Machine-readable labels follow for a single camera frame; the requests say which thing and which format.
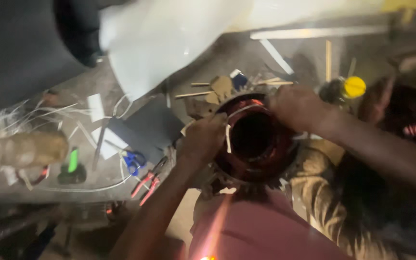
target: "scissors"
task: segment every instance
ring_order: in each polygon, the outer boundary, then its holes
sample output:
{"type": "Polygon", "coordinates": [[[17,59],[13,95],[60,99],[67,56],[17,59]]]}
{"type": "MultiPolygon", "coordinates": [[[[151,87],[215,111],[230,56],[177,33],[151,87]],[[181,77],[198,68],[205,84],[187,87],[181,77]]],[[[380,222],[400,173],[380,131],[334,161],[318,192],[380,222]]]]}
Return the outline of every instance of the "scissors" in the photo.
{"type": "Polygon", "coordinates": [[[140,152],[124,150],[122,155],[128,166],[128,172],[133,176],[137,176],[139,169],[147,165],[146,157],[140,152]]]}

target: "pliers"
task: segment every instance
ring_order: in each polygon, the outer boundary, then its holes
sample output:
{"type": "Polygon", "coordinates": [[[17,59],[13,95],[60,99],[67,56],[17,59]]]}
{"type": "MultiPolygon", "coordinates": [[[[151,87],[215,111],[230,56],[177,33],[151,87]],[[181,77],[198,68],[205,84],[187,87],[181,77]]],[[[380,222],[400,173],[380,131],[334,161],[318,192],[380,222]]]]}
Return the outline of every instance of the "pliers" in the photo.
{"type": "Polygon", "coordinates": [[[141,203],[139,204],[140,206],[142,206],[147,199],[150,197],[150,195],[152,195],[152,193],[155,191],[155,188],[157,186],[157,184],[160,182],[160,179],[158,178],[158,174],[160,174],[160,170],[163,167],[163,165],[165,165],[165,163],[168,161],[168,157],[163,157],[158,163],[157,165],[155,165],[155,167],[149,171],[147,173],[147,176],[136,186],[136,188],[134,189],[133,193],[131,193],[131,198],[134,198],[137,193],[139,192],[139,190],[141,189],[142,186],[144,186],[144,184],[152,179],[152,183],[150,185],[149,191],[147,192],[147,194],[145,195],[145,197],[141,200],[141,203]]]}

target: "white plastic sheet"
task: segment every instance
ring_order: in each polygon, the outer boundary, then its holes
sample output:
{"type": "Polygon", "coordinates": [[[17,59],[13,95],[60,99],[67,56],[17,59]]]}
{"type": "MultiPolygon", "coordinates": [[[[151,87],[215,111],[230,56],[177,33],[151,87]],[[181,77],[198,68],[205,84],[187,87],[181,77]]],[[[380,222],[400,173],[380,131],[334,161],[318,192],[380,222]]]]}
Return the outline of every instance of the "white plastic sheet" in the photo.
{"type": "Polygon", "coordinates": [[[137,0],[101,13],[100,44],[136,99],[187,66],[226,31],[377,13],[383,0],[137,0]]]}

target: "person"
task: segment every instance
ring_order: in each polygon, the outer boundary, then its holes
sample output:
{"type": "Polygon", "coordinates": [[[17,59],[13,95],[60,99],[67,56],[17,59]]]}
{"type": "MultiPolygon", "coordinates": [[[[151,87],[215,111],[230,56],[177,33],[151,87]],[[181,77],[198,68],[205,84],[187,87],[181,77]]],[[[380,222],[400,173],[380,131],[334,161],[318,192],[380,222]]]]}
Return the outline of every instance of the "person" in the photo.
{"type": "MultiPolygon", "coordinates": [[[[282,124],[295,131],[319,135],[349,151],[379,174],[416,187],[415,144],[324,103],[312,90],[304,87],[281,86],[270,98],[269,109],[282,124]]],[[[225,114],[213,115],[188,129],[176,166],[129,222],[110,253],[110,259],[151,258],[192,177],[210,163],[222,147],[226,119],[225,114]]],[[[318,161],[320,158],[315,157],[320,154],[308,154],[306,158],[318,161]]],[[[305,160],[291,183],[293,189],[300,189],[305,206],[323,227],[323,234],[296,215],[282,192],[267,190],[268,201],[265,203],[242,200],[231,203],[229,198],[232,196],[226,195],[211,208],[197,213],[200,217],[192,228],[189,258],[395,258],[389,247],[371,237],[370,232],[362,230],[353,237],[342,235],[346,212],[340,204],[334,205],[323,199],[332,197],[332,189],[319,176],[322,170],[305,160]]]]}

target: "bottle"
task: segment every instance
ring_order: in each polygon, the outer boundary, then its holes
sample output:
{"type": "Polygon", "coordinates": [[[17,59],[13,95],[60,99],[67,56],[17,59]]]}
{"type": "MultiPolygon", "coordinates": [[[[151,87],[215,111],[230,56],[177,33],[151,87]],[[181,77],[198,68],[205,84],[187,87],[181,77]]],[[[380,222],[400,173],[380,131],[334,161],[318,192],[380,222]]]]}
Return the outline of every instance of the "bottle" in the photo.
{"type": "Polygon", "coordinates": [[[352,101],[365,94],[366,89],[364,80],[359,77],[338,77],[323,86],[319,96],[323,101],[339,106],[341,110],[350,111],[352,101]]]}

